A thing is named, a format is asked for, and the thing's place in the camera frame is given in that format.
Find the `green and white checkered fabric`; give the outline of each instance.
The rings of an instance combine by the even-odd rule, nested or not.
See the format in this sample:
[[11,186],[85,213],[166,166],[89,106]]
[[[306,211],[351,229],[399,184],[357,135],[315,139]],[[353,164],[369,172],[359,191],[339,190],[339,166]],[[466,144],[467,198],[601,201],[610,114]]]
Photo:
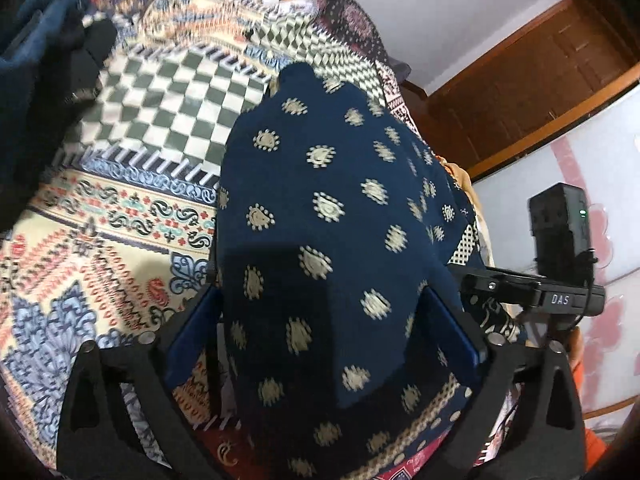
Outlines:
[[265,22],[256,28],[252,40],[284,52],[295,61],[309,63],[320,77],[353,83],[386,106],[385,93],[373,63],[309,24],[309,20],[308,16],[292,15]]
[[162,60],[116,55],[100,77],[104,89],[82,118],[81,144],[145,146],[205,171],[220,165],[238,115],[259,104],[266,87],[187,51]]

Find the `wooden cabinet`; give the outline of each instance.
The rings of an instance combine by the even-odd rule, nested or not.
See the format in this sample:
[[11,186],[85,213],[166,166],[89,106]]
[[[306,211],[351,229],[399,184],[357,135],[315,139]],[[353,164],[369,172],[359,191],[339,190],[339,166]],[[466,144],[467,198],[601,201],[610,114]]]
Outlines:
[[436,153],[469,169],[594,96],[638,59],[585,0],[563,0],[428,97]]

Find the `navy blue fabric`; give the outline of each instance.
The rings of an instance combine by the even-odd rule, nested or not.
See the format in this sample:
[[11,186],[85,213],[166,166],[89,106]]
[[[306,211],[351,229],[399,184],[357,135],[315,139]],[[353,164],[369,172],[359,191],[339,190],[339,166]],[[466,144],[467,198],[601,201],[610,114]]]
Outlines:
[[[84,41],[82,16],[89,3],[90,0],[26,0],[11,29],[0,30],[0,186],[12,181],[24,153],[33,148],[30,141],[48,127],[48,121],[30,120],[34,94],[43,80],[52,81],[52,88],[66,84],[62,81],[71,52]],[[12,41],[32,18],[35,27],[13,48]],[[11,55],[6,52],[9,46]],[[52,49],[56,50],[53,61],[44,63]]]
[[173,391],[191,377],[207,341],[217,337],[216,328],[221,311],[222,294],[216,288],[208,288],[167,349],[163,379],[169,390]]
[[473,208],[355,86],[306,64],[279,84],[236,121],[218,193],[238,409],[279,478],[368,479],[441,435],[471,394],[449,367],[469,366],[467,348],[445,354],[437,327],[417,327],[438,300],[429,282],[462,308],[446,269],[461,248],[482,266]]

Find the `colorful blanket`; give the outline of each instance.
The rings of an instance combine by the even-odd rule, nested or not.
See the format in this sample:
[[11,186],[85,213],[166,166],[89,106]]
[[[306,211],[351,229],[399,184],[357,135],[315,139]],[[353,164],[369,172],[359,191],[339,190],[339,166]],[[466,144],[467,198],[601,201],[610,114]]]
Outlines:
[[[93,1],[86,22],[109,16],[118,28],[104,89],[0,250],[0,400],[52,468],[81,343],[156,330],[203,285],[225,141],[283,67],[304,60],[352,82],[418,133],[353,0]],[[221,374],[225,383],[228,367]],[[162,462],[135,392],[123,394],[147,455]],[[238,478],[230,440],[209,431],[229,419],[210,412],[204,360],[174,397]],[[400,460],[394,475],[410,478],[433,449]]]

